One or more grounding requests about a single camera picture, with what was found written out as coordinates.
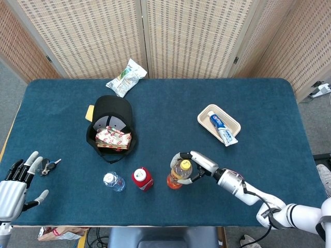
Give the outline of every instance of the red bottle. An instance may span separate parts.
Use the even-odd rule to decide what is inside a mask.
[[[153,186],[152,175],[145,167],[136,169],[136,171],[132,173],[132,179],[138,188],[143,191],[147,191]]]

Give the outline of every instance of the toothpaste tube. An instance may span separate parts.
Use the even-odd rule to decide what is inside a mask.
[[[212,124],[214,124],[218,134],[221,136],[225,146],[238,143],[238,140],[233,136],[223,121],[221,121],[221,119],[213,111],[209,111],[208,116]]]

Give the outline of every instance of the table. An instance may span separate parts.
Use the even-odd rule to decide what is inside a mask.
[[[87,108],[114,95],[109,80],[36,80],[27,87],[9,137],[0,178],[34,150],[62,158],[46,177],[35,176],[27,200],[44,189],[42,205],[16,225],[74,226],[258,226],[261,204],[246,206],[204,177],[178,191],[168,188],[170,161],[177,152],[196,150],[220,167],[244,175],[261,191],[288,203],[320,207],[326,198],[290,84],[283,79],[144,79],[125,96],[138,134],[135,151],[115,164],[105,162],[86,142]],[[241,124],[238,144],[224,147],[198,122],[216,104]],[[130,177],[145,166],[154,186],[144,193]],[[121,175],[127,187],[107,188],[103,176]]]

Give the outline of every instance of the robotic hand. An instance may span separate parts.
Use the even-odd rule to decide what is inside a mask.
[[[281,199],[245,182],[240,174],[230,169],[220,169],[215,162],[196,151],[176,154],[170,167],[172,168],[179,159],[195,161],[199,173],[193,178],[177,182],[190,184],[204,175],[211,176],[219,186],[247,205],[251,206],[261,200],[263,204],[256,217],[262,226],[272,229],[298,228],[318,234],[325,241],[325,247],[331,248],[331,198],[323,203],[321,209],[298,204],[286,205]]]
[[[42,161],[42,157],[37,156],[38,152],[35,151],[26,162],[17,161],[9,169],[5,180],[0,182],[0,248],[5,248],[8,244],[12,230],[10,223],[21,212],[42,203],[48,195],[49,191],[45,190],[35,200],[25,203],[26,191]]]

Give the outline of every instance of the cardboard tray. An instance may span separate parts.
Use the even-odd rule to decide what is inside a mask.
[[[230,129],[231,133],[233,136],[236,137],[236,135],[239,133],[241,130],[241,126],[238,121],[233,119],[230,115],[228,115],[223,109],[221,109],[219,106],[215,104],[210,104],[208,105],[201,113],[198,115],[198,122],[205,128],[207,129],[210,133],[213,134],[219,141],[222,143],[223,140],[219,136],[218,132],[216,131],[214,125],[211,123],[209,117],[208,117],[208,112],[209,111],[214,111],[214,113],[224,122],[224,124]]]

